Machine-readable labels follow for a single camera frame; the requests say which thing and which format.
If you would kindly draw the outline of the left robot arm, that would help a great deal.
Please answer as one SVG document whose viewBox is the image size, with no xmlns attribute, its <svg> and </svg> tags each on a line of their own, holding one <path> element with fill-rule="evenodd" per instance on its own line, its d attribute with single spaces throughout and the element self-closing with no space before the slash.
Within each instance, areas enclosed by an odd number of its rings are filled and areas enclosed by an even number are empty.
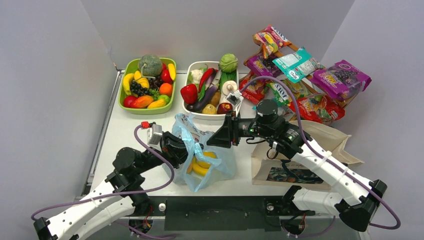
<svg viewBox="0 0 424 240">
<path fill-rule="evenodd" d="M 67 209 L 50 218 L 40 217 L 33 226 L 40 240 L 85 240 L 121 217 L 143 215 L 151 207 L 149 190 L 141 187 L 142 173 L 162 164 L 178 169 L 202 149 L 192 135 L 184 131 L 180 137 L 166 131 L 149 139 L 159 149 L 146 147 L 141 152 L 121 148 L 113 161 L 114 169 L 94 190 L 81 200 L 66 204 Z"/>
</svg>

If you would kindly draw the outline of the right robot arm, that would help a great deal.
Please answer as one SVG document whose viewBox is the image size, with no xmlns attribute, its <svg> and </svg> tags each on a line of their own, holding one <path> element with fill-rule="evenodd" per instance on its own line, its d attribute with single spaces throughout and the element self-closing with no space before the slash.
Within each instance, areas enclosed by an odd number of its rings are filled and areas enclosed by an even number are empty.
<svg viewBox="0 0 424 240">
<path fill-rule="evenodd" d="M 338 216 L 356 231 L 367 230 L 387 190 L 383 181 L 371 181 L 354 173 L 299 125 L 279 116 L 277 103 L 269 99 L 258 103 L 254 118 L 243 119 L 234 111 L 229 112 L 206 144 L 229 149 L 237 146 L 241 138 L 249 137 L 262 138 L 277 155 L 285 156 L 283 167 L 287 162 L 301 164 L 332 188 L 331 192 L 324 192 L 292 186 L 282 201 L 286 213 L 326 213 Z"/>
</svg>

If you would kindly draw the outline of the light blue plastic bag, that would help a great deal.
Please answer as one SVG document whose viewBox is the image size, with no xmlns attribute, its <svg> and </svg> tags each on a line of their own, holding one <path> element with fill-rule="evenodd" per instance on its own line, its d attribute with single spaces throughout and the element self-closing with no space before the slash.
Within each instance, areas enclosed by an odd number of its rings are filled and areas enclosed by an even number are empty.
<svg viewBox="0 0 424 240">
<path fill-rule="evenodd" d="M 237 171 L 236 156 L 232 148 L 208 146 L 207 140 L 213 135 L 211 131 L 202 131 L 193 123 L 193 116 L 183 113 L 176 114 L 171 133 L 182 139 L 188 156 L 186 161 L 174 170 L 173 183 L 186 185 L 190 191 L 198 192 L 209 186 L 231 180 Z M 211 164 L 205 176 L 193 171 L 186 173 L 193 157 L 198 161 Z"/>
</svg>

